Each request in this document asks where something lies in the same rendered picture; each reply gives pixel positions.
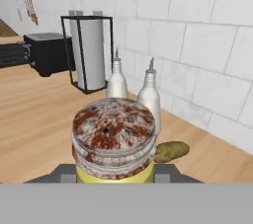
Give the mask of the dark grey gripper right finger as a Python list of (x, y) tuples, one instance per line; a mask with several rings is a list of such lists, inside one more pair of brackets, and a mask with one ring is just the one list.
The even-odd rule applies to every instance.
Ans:
[(189, 184), (199, 180), (182, 174), (174, 164), (155, 164), (154, 181), (156, 183)]

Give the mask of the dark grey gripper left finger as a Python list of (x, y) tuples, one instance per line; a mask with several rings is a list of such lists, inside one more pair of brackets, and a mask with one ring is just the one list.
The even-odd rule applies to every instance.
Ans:
[(76, 183), (76, 169), (74, 164), (60, 164), (51, 173), (29, 180), (27, 183)]

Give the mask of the yellow shaker with rusty lid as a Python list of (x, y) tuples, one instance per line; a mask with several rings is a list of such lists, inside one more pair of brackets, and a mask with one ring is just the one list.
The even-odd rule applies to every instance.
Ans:
[(144, 105), (125, 98), (94, 101), (72, 122), (72, 156), (76, 181), (152, 183), (155, 121)]

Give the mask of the white condiment bottle with spout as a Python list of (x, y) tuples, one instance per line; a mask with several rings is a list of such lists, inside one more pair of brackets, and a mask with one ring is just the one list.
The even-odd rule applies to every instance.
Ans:
[(149, 67), (145, 71), (143, 87), (137, 95), (137, 100), (151, 111), (155, 120), (156, 134), (159, 134), (161, 131), (160, 96), (156, 89), (154, 58), (151, 58)]
[(108, 98), (126, 98), (127, 97), (127, 79), (122, 71), (122, 62), (119, 56), (119, 50), (116, 49), (113, 59), (113, 73), (108, 81)]

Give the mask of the brown potato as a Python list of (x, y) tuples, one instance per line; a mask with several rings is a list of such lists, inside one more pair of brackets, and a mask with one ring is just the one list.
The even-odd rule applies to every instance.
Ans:
[(190, 146), (183, 141), (160, 143), (156, 147), (154, 160), (156, 163), (167, 163), (187, 155)]

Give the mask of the white paper towel roll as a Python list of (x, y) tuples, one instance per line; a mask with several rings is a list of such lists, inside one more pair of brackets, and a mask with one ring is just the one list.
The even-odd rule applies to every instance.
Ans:
[(77, 22), (69, 21), (77, 86), (91, 93), (106, 86), (103, 21), (81, 20), (81, 36)]

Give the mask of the black toaster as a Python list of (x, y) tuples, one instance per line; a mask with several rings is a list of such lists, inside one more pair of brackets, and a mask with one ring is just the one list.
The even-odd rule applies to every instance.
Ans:
[(42, 76), (75, 69), (72, 40), (60, 33), (24, 35), (31, 46), (30, 65)]

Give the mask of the black hob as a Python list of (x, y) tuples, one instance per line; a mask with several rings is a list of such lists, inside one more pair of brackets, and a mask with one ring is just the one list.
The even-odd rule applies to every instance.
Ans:
[(0, 68), (29, 64), (31, 46), (24, 43), (0, 45)]

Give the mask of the brown wooden board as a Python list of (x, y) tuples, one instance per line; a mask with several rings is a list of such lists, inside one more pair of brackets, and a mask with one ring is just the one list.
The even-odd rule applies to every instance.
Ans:
[(22, 43), (24, 37), (18, 35), (2, 19), (0, 19), (0, 44)]

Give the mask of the brown hanging lattice trivet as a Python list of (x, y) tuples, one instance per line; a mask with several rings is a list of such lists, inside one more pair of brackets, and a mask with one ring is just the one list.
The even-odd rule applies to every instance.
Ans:
[(31, 20), (36, 25), (38, 25), (39, 21), (38, 21), (38, 17), (37, 17), (37, 14), (35, 12), (35, 9), (34, 9), (33, 0), (24, 0), (24, 2), (25, 2), (25, 6), (26, 6), (26, 9), (27, 9), (28, 16), (31, 18)]

